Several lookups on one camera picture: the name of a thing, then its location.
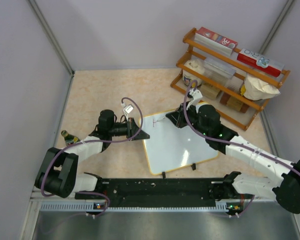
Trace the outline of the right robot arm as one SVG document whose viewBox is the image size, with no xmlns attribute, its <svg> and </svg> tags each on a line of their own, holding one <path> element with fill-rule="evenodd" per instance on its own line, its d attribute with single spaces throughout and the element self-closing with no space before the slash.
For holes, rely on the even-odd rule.
<svg viewBox="0 0 300 240">
<path fill-rule="evenodd" d="M 220 114 L 210 104 L 199 108 L 180 105 L 165 115 L 177 128 L 189 126 L 220 153 L 239 159 L 261 172 L 263 177 L 232 172 L 224 179 L 223 192 L 229 198 L 249 194 L 276 201 L 293 214 L 300 214 L 300 160 L 292 162 L 249 143 L 221 123 Z"/>
</svg>

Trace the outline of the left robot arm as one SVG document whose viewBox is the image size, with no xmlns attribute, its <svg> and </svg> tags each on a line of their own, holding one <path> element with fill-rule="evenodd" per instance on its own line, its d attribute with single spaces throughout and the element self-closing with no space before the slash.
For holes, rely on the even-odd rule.
<svg viewBox="0 0 300 240">
<path fill-rule="evenodd" d="M 148 140 L 150 135 L 137 126 L 133 117 L 123 117 L 117 122 L 112 110 L 100 112 L 98 124 L 85 139 L 63 149 L 47 150 L 35 179 L 35 187 L 45 197 L 67 198 L 71 193 L 86 191 L 92 198 L 99 198 L 104 191 L 98 177 L 92 173 L 77 174 L 78 164 L 93 155 L 104 152 L 111 144 Z M 113 137 L 126 137 L 113 141 Z"/>
</svg>

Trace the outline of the yellow framed whiteboard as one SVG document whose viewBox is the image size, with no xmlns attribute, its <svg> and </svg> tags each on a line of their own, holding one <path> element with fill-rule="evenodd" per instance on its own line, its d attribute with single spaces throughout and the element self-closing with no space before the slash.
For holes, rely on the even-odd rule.
<svg viewBox="0 0 300 240">
<path fill-rule="evenodd" d="M 205 139 L 189 126 L 177 128 L 168 119 L 157 122 L 173 109 L 140 118 L 142 130 L 150 135 L 143 147 L 150 173 L 153 176 L 216 159 L 219 152 L 209 147 Z"/>
</svg>

